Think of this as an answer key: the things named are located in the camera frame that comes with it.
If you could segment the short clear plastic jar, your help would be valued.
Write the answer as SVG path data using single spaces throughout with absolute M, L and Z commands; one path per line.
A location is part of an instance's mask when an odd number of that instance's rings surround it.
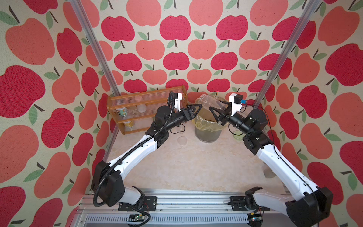
M 216 107 L 220 109 L 222 107 L 222 101 L 219 101 L 215 97 L 203 94 L 196 99 L 196 104 L 202 104 L 203 108 L 209 111 L 209 107 Z

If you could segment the green jar lid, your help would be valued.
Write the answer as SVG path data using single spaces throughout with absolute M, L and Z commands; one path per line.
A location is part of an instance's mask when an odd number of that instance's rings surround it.
M 243 133 L 238 133 L 237 131 L 232 132 L 233 137 L 238 140 L 238 141 L 242 141 L 243 138 L 245 137 L 245 135 Z

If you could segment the short jar clear lid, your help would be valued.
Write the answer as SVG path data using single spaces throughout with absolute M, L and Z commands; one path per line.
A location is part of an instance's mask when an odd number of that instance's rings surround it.
M 180 136 L 178 139 L 177 139 L 177 142 L 179 145 L 181 146 L 185 146 L 187 144 L 187 138 L 184 137 L 184 136 Z

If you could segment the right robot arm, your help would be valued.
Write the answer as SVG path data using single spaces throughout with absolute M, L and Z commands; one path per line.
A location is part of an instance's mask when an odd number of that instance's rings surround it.
M 327 187 L 319 187 L 302 174 L 275 146 L 263 128 L 269 122 L 265 112 L 259 108 L 243 117 L 235 103 L 227 103 L 227 109 L 209 107 L 215 120 L 222 125 L 228 123 L 244 134 L 244 144 L 253 155 L 262 160 L 290 192 L 289 196 L 270 193 L 262 187 L 245 192 L 241 202 L 246 209 L 256 211 L 266 207 L 290 218 L 297 227 L 317 227 L 328 218 L 333 193 Z

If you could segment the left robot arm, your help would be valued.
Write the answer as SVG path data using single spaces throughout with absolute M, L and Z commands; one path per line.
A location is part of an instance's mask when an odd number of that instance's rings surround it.
M 201 109 L 201 104 L 187 105 L 178 112 L 170 106 L 159 107 L 155 121 L 137 144 L 118 158 L 108 163 L 100 161 L 96 165 L 91 184 L 94 191 L 93 205 L 112 207 L 120 202 L 141 208 L 145 194 L 135 186 L 126 187 L 124 179 L 142 159 L 166 142 L 172 128 L 194 119 Z

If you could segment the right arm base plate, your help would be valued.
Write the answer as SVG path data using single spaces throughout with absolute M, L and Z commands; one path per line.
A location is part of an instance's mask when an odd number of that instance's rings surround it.
M 232 207 L 233 211 L 270 211 L 269 208 L 258 206 L 251 196 L 231 196 L 227 205 Z

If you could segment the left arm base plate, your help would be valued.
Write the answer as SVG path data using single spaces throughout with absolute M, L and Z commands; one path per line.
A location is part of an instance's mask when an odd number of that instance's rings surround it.
M 135 205 L 141 211 L 154 212 L 157 208 L 157 197 L 156 196 L 145 196 L 140 199 Z M 118 211 L 134 211 L 129 205 L 120 203 Z

